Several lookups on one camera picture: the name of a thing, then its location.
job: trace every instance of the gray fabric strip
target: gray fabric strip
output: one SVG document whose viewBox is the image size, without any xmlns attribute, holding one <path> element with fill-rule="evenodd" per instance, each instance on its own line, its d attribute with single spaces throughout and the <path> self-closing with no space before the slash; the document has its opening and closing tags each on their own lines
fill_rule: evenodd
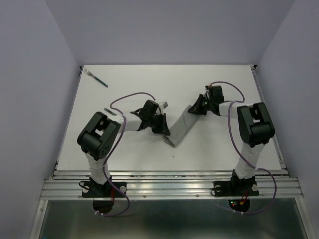
<svg viewBox="0 0 319 239">
<path fill-rule="evenodd" d="M 190 108 L 191 106 L 186 107 L 175 124 L 170 128 L 170 136 L 164 136 L 164 141 L 172 147 L 179 145 L 200 117 L 199 115 L 188 113 L 187 111 Z"/>
</svg>

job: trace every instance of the small black object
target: small black object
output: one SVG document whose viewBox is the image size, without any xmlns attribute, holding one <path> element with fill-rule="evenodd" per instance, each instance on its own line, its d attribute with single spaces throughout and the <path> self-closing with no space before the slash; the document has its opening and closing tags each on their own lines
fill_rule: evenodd
<svg viewBox="0 0 319 239">
<path fill-rule="evenodd" d="M 114 201 L 100 201 L 100 200 L 93 200 L 92 207 L 95 211 L 99 213 L 107 214 L 109 213 L 114 206 Z"/>
<path fill-rule="evenodd" d="M 152 132 L 156 134 L 170 135 L 170 131 L 166 122 L 166 114 L 157 115 L 156 111 L 159 108 L 158 103 L 147 100 L 143 108 L 131 112 L 141 119 L 141 125 L 138 131 L 152 128 Z"/>
<path fill-rule="evenodd" d="M 250 200 L 247 199 L 244 203 L 240 204 L 242 200 L 234 200 L 230 199 L 228 200 L 229 206 L 236 211 L 239 212 L 247 212 L 250 208 Z"/>
<path fill-rule="evenodd" d="M 78 136 L 77 143 L 84 153 L 90 153 L 94 160 L 99 160 L 111 150 L 120 127 L 118 122 L 96 112 Z"/>
<path fill-rule="evenodd" d="M 274 137 L 275 128 L 265 103 L 256 103 L 252 108 L 238 107 L 237 114 L 241 139 L 251 148 L 266 144 Z"/>
<path fill-rule="evenodd" d="M 215 181 L 213 182 L 215 197 L 239 197 L 243 193 L 248 192 L 249 196 L 258 196 L 259 191 L 253 191 L 253 185 L 257 185 L 256 178 L 251 177 L 249 179 L 239 179 L 233 170 L 230 181 Z"/>
<path fill-rule="evenodd" d="M 207 111 L 212 111 L 220 116 L 219 104 L 225 102 L 221 86 L 205 86 L 206 95 L 200 94 L 195 104 L 188 110 L 191 114 L 206 115 Z"/>
<path fill-rule="evenodd" d="M 121 186 L 127 186 L 126 182 L 112 182 L 117 188 Z M 83 182 L 83 186 L 89 189 L 88 192 L 82 192 L 82 198 L 110 198 L 112 192 L 112 186 L 106 182 L 105 184 L 98 184 L 91 177 L 90 181 Z M 123 198 L 124 196 L 115 190 L 115 198 Z"/>
</svg>

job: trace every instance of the white table surface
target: white table surface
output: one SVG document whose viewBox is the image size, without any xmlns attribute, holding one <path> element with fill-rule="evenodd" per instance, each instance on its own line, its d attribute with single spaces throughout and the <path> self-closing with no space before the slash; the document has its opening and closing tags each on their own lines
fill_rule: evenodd
<svg viewBox="0 0 319 239">
<path fill-rule="evenodd" d="M 193 105 L 204 86 L 214 81 L 227 81 L 242 90 L 246 103 L 260 102 L 250 66 L 236 65 L 89 65 L 85 66 L 109 85 L 104 87 L 82 73 L 57 170 L 88 170 L 89 164 L 77 137 L 97 111 L 135 92 L 148 92 L 157 101 L 167 101 L 168 127 L 171 127 L 188 105 Z M 231 86 L 221 84 L 225 100 L 241 99 Z M 141 108 L 148 96 L 134 96 L 116 103 L 129 112 Z M 235 142 L 239 149 L 242 141 L 238 122 L 231 120 Z M 194 125 L 181 144 L 172 148 L 161 135 L 150 128 L 126 132 L 108 161 L 110 170 L 129 171 L 187 171 L 232 170 L 239 156 L 229 137 L 227 118 L 208 112 Z M 273 140 L 261 153 L 258 167 L 280 170 Z"/>
</svg>

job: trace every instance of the white wall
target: white wall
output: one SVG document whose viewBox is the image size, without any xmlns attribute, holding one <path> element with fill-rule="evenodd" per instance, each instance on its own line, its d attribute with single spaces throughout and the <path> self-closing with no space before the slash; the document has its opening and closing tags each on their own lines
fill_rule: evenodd
<svg viewBox="0 0 319 239">
<path fill-rule="evenodd" d="M 79 67 L 43 0 L 0 7 L 0 238 L 29 237 Z"/>
<path fill-rule="evenodd" d="M 80 64 L 257 64 L 293 0 L 46 0 Z"/>
<path fill-rule="evenodd" d="M 257 67 L 290 174 L 319 237 L 319 1 L 296 0 Z"/>
</svg>

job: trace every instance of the cable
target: cable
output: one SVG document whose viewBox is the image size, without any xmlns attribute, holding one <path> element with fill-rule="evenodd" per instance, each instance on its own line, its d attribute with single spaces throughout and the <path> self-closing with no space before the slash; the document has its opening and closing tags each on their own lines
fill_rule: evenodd
<svg viewBox="0 0 319 239">
<path fill-rule="evenodd" d="M 233 84 L 231 84 L 231 83 L 229 83 L 229 82 L 216 81 L 216 82 L 211 83 L 210 86 L 213 85 L 213 84 L 216 84 L 216 83 L 224 83 L 224 84 L 227 84 L 227 85 L 230 85 L 230 86 L 234 87 L 234 88 L 241 94 L 241 96 L 242 96 L 242 98 L 243 98 L 242 101 L 232 101 L 232 102 L 229 104 L 228 113 L 227 113 L 229 136 L 230 136 L 230 140 L 231 140 L 231 142 L 232 142 L 232 144 L 233 144 L 233 146 L 234 146 L 234 148 L 235 148 L 237 154 L 238 154 L 250 167 L 256 169 L 256 167 L 255 167 L 253 164 L 251 164 L 251 163 L 240 153 L 240 151 L 238 150 L 238 148 L 237 148 L 237 146 L 236 146 L 236 144 L 235 144 L 235 140 L 234 140 L 234 137 L 233 137 L 233 134 L 232 134 L 232 131 L 231 131 L 231 125 L 230 125 L 230 111 L 231 111 L 232 105 L 233 105 L 234 103 L 236 103 L 236 102 L 238 102 L 238 103 L 244 103 L 244 102 L 245 102 L 245 96 L 244 96 L 244 94 L 241 92 L 240 89 L 238 89 L 235 85 L 233 85 Z M 257 211 L 254 211 L 254 212 L 246 212 L 246 213 L 243 213 L 243 212 L 238 212 L 238 211 L 235 211 L 235 210 L 234 210 L 234 212 L 238 212 L 238 213 L 244 214 L 244 215 L 253 215 L 253 214 L 257 214 L 257 213 L 263 212 L 264 210 L 268 209 L 268 208 L 274 203 L 275 198 L 276 198 L 276 194 L 277 194 L 277 182 L 276 182 L 276 179 L 275 179 L 275 177 L 273 176 L 273 174 L 272 174 L 269 170 L 267 170 L 267 169 L 265 169 L 265 168 L 257 168 L 257 169 L 258 169 L 258 170 L 263 170 L 263 171 L 267 172 L 267 173 L 271 176 L 271 178 L 273 179 L 273 181 L 274 181 L 275 190 L 274 190 L 274 195 L 273 195 L 273 197 L 272 197 L 270 203 L 269 203 L 267 206 L 265 206 L 264 208 L 262 208 L 262 209 L 260 209 L 260 210 L 257 210 Z"/>
<path fill-rule="evenodd" d="M 115 202 L 115 191 L 114 191 L 114 188 L 112 188 L 112 192 L 111 192 L 111 198 L 113 200 L 113 202 Z"/>
<path fill-rule="evenodd" d="M 244 198 L 244 196 L 241 198 L 241 202 L 239 203 L 240 205 L 243 205 L 246 201 L 247 201 L 247 199 L 248 199 L 248 191 L 246 192 L 246 198 L 245 198 L 245 200 L 243 201 L 243 198 Z"/>
<path fill-rule="evenodd" d="M 88 190 L 88 191 L 92 191 L 91 189 L 85 187 L 84 185 L 81 185 L 81 183 L 85 183 L 85 181 L 80 181 L 80 182 L 79 182 L 79 186 L 80 186 L 81 188 L 84 188 L 85 190 Z"/>
<path fill-rule="evenodd" d="M 117 112 L 119 112 L 119 113 L 123 116 L 124 122 L 123 122 L 123 127 L 122 127 L 121 134 L 120 134 L 120 136 L 119 136 L 119 139 L 116 141 L 114 147 L 111 149 L 111 151 L 108 153 L 107 157 L 105 158 L 105 161 L 104 161 L 104 163 L 103 163 L 103 174 L 104 174 L 106 180 L 108 181 L 108 183 L 109 183 L 116 191 L 118 191 L 122 196 L 124 196 L 124 197 L 127 199 L 128 205 L 127 205 L 127 207 L 126 207 L 123 211 L 121 211 L 121 212 L 119 212 L 119 213 L 116 213 L 116 214 L 113 214 L 113 215 L 101 214 L 100 212 L 94 210 L 96 214 L 98 214 L 98 215 L 100 215 L 100 216 L 103 216 L 103 217 L 116 217 L 116 216 L 118 216 L 118 215 L 123 214 L 124 212 L 126 212 L 126 211 L 130 208 L 130 205 L 131 205 L 131 201 L 130 201 L 129 197 L 128 197 L 125 193 L 123 193 L 120 189 L 118 189 L 118 188 L 112 183 L 112 181 L 109 179 L 109 177 L 106 175 L 105 167 L 104 167 L 104 166 L 106 165 L 108 159 L 110 158 L 110 156 L 112 155 L 112 153 L 114 152 L 114 150 L 116 149 L 116 147 L 118 146 L 119 142 L 121 141 L 121 139 L 122 139 L 122 137 L 123 137 L 123 134 L 124 134 L 124 131 L 125 131 L 125 127 L 126 127 L 126 117 L 125 117 L 124 113 L 123 113 L 120 109 L 118 109 L 118 108 L 116 108 L 116 107 L 113 107 L 113 104 L 116 103 L 116 102 L 118 102 L 118 101 L 120 101 L 120 100 L 122 100 L 122 99 L 125 99 L 125 98 L 127 98 L 127 97 L 131 97 L 131 96 L 135 96 L 135 95 L 140 95 L 140 94 L 148 95 L 148 96 L 150 96 L 150 97 L 155 101 L 154 96 L 152 96 L 151 94 L 146 93 L 146 92 L 137 92 L 137 93 L 133 93 L 133 94 L 130 94 L 130 95 L 127 95 L 127 96 L 123 96 L 123 97 L 121 97 L 121 98 L 118 98 L 117 100 L 114 100 L 112 103 L 110 103 L 110 108 L 113 109 L 113 110 L 116 110 Z"/>
<path fill-rule="evenodd" d="M 246 196 L 246 198 L 248 198 L 248 191 L 246 191 L 246 194 L 245 193 L 243 193 L 243 196 L 241 197 L 241 201 L 243 201 L 243 199 L 244 199 L 244 197 Z"/>
</svg>

